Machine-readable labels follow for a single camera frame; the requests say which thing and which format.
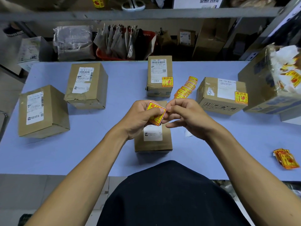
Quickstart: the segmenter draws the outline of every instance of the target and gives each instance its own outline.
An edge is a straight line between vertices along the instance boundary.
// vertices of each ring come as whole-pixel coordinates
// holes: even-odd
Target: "black shirt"
[[[225,190],[172,160],[120,183],[97,223],[107,225],[250,226]]]

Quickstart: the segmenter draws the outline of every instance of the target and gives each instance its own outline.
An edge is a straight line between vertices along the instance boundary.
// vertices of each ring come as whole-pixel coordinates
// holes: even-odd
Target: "red plastic bin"
[[[146,42],[147,43],[150,43],[151,40],[155,37],[156,33],[155,32],[152,32],[152,31],[144,31],[143,30],[143,34],[145,36],[145,39],[146,39]],[[103,54],[101,52],[101,50],[99,48],[97,48],[96,50],[96,55],[98,58],[100,58],[100,60],[102,61],[126,61],[126,60],[129,60],[129,59],[119,59],[119,58],[113,58],[113,57],[109,57],[107,56],[107,54]]]

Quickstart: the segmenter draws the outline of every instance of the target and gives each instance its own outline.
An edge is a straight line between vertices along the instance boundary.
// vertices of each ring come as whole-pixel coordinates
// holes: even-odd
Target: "table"
[[[68,105],[70,131],[45,139],[18,137],[17,103],[0,143],[0,173],[32,175],[68,174],[128,111],[135,100],[147,99],[147,62],[102,62],[109,75],[105,110],[76,110]],[[173,62],[172,95],[188,77],[205,76],[237,80],[246,61]],[[48,84],[66,91],[71,63],[38,63],[32,67],[22,92]],[[195,99],[196,90],[189,96]],[[233,116],[210,112],[244,148],[280,180],[300,181],[301,169],[285,170],[272,155],[277,148],[289,149],[301,163],[301,126],[280,121],[277,115],[240,111]],[[134,141],[122,148],[109,176],[128,176],[166,160],[175,160],[210,179],[228,179],[209,146],[196,137],[185,137],[185,128],[171,129],[173,151],[168,154],[137,154]]]

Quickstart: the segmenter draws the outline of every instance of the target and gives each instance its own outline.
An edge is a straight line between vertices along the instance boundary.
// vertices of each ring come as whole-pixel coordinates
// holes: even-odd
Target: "person's left hand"
[[[161,108],[152,108],[146,110],[150,100],[140,100],[133,103],[130,110],[124,118],[116,124],[116,127],[121,128],[128,135],[128,140],[134,139],[139,135],[143,128],[148,124],[149,118],[156,115],[161,115],[164,110]]]

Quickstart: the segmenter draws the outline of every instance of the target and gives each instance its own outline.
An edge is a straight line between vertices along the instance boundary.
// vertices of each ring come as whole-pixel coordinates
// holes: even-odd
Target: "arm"
[[[107,176],[127,140],[135,138],[150,117],[163,113],[158,108],[145,111],[149,101],[136,101],[125,117],[66,176],[26,226],[85,225]]]
[[[271,172],[258,163],[223,126],[209,117],[192,99],[174,99],[163,123],[184,126],[205,140],[224,167],[231,183],[258,226],[300,225],[301,200]]]

